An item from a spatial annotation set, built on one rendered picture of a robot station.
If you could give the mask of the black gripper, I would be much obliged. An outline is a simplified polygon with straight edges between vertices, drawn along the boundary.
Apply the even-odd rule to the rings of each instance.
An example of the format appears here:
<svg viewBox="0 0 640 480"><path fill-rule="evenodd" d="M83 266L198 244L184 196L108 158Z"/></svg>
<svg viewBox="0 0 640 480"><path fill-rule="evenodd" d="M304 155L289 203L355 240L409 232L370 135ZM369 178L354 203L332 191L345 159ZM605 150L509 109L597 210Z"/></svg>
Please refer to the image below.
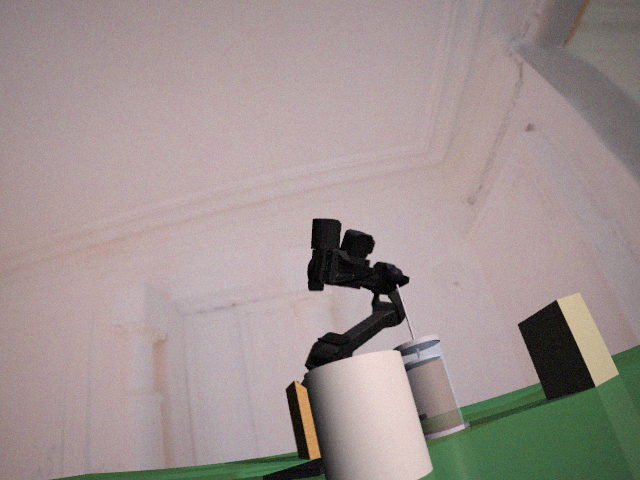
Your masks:
<svg viewBox="0 0 640 480"><path fill-rule="evenodd" d="M312 278L315 283L352 287L360 289L360 284L368 284L372 293L389 296L397 290L396 286L387 284L386 271L395 267L393 264L376 262L373 268L365 265L365 260L349 258L345 251L328 246L321 246L315 254ZM370 279L368 279L370 278ZM365 280L366 279L366 280Z"/></svg>

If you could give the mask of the french press coffee maker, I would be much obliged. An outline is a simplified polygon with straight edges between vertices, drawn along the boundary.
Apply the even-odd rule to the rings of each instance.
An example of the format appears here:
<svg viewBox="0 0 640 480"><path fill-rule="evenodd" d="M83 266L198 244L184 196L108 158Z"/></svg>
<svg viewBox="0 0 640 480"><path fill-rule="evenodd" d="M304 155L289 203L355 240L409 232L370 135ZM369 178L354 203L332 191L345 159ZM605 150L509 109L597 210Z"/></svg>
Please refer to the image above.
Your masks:
<svg viewBox="0 0 640 480"><path fill-rule="evenodd" d="M462 430L470 424L463 419L440 347L439 335L415 339L398 286L403 278L403 272L397 267L391 267L385 273L387 284L397 288L413 339L393 350L401 353L426 441Z"/></svg>

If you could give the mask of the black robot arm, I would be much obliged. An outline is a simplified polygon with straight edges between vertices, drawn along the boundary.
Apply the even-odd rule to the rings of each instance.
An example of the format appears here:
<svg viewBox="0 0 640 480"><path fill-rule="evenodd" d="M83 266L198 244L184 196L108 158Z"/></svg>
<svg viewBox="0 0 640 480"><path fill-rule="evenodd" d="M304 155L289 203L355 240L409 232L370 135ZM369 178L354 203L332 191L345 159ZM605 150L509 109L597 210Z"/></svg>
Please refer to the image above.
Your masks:
<svg viewBox="0 0 640 480"><path fill-rule="evenodd" d="M350 259L356 257L365 260L368 254L372 253L375 244L372 235L352 229L348 229L345 232L340 247L341 225L340 221L336 219L313 219L311 239L311 249L313 251L307 270L308 289L310 292L324 290L324 284L315 283L312 278L315 254L321 246L345 251L350 256ZM369 262L370 260L365 260L365 265L368 267ZM393 303L380 301L380 295L374 293L371 303L373 313L367 319L353 326L342 335L328 332L323 337L317 338L305 363L309 371L327 363L352 357L353 351L369 341L383 328L395 327L403 321L405 314L398 291L395 290L388 296Z"/></svg>

